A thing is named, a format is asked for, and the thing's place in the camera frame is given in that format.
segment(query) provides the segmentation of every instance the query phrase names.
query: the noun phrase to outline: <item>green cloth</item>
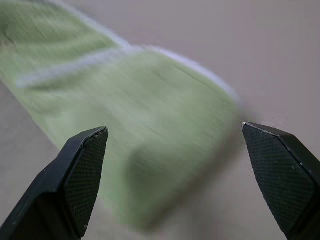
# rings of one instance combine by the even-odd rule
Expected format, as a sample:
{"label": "green cloth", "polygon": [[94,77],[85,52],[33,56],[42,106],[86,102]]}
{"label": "green cloth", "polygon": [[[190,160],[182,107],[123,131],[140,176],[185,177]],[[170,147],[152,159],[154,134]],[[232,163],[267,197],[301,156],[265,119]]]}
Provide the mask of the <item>green cloth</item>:
{"label": "green cloth", "polygon": [[238,103],[203,73],[155,48],[102,51],[78,66],[116,44],[56,6],[0,2],[0,13],[18,18],[0,46],[0,78],[51,141],[61,149],[108,127],[99,194],[118,222],[148,227],[230,135]]}

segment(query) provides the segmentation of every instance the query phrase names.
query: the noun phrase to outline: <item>fabric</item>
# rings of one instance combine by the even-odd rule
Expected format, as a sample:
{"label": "fabric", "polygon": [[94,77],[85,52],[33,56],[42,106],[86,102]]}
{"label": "fabric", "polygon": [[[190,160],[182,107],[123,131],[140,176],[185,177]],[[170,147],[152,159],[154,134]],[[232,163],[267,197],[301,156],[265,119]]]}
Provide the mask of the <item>fabric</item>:
{"label": "fabric", "polygon": [[99,194],[119,223],[148,227],[232,132],[235,96],[194,62],[51,4],[1,1],[0,19],[0,78],[50,140],[108,127]]}

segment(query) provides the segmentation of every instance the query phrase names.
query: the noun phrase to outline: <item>beige surface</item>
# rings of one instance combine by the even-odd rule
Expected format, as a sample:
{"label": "beige surface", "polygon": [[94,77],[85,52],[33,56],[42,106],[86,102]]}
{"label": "beige surface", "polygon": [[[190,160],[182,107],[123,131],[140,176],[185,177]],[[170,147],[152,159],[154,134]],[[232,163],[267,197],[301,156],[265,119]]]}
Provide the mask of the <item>beige surface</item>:
{"label": "beige surface", "polygon": [[[319,0],[68,0],[131,43],[192,58],[234,87],[262,123],[295,134],[320,159]],[[0,84],[0,224],[57,149]],[[177,203],[146,239],[285,240],[248,153]],[[137,239],[98,201],[85,239]]]}

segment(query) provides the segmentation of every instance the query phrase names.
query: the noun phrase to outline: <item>white stripe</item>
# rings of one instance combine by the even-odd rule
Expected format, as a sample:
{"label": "white stripe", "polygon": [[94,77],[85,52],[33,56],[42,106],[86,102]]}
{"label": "white stripe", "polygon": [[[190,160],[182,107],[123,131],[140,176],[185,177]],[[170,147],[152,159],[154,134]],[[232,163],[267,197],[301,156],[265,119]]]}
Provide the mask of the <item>white stripe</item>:
{"label": "white stripe", "polygon": [[240,101],[240,98],[236,94],[236,92],[224,80],[222,80],[219,76],[214,74],[212,71],[201,66],[200,63],[195,62],[189,58],[178,55],[172,51],[166,50],[161,47],[150,46],[148,48],[153,51],[156,51],[158,53],[161,53],[161,54],[187,66],[188,68],[204,75],[205,77],[209,78],[211,81],[213,81],[215,84],[217,84],[220,88],[222,88],[228,95],[230,95],[237,102],[239,107],[242,107],[242,102]]}
{"label": "white stripe", "polygon": [[74,16],[81,19],[89,27],[92,27],[97,32],[102,33],[102,34],[106,35],[107,37],[111,38],[114,42],[121,45],[122,47],[130,46],[130,44],[126,40],[124,40],[123,38],[116,35],[112,30],[108,29],[107,27],[103,26],[102,24],[99,24],[98,22],[94,21],[90,17],[84,15],[82,12],[71,7],[67,3],[59,1],[59,0],[47,0],[47,1],[54,3],[54,4],[64,8],[65,10],[69,11],[71,14],[73,14]]}
{"label": "white stripe", "polygon": [[73,62],[55,65],[53,67],[43,68],[31,74],[20,77],[16,80],[17,88],[32,88],[42,83],[55,81],[62,75],[75,73],[84,67],[99,63],[115,61],[123,56],[135,54],[142,51],[140,47],[122,47],[101,50],[92,54],[83,56]]}

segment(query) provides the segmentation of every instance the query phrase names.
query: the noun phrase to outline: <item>textured grip pad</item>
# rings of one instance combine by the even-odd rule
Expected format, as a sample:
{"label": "textured grip pad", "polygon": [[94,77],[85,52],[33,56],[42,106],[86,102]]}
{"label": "textured grip pad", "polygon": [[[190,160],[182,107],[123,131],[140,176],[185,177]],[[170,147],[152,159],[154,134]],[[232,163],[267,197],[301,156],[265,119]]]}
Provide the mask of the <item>textured grip pad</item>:
{"label": "textured grip pad", "polygon": [[76,234],[83,237],[93,211],[106,151],[108,131],[89,138],[83,145],[78,159],[63,186],[64,198]]}
{"label": "textured grip pad", "polygon": [[247,124],[242,132],[263,197],[287,235],[312,202],[317,185],[275,135]]}

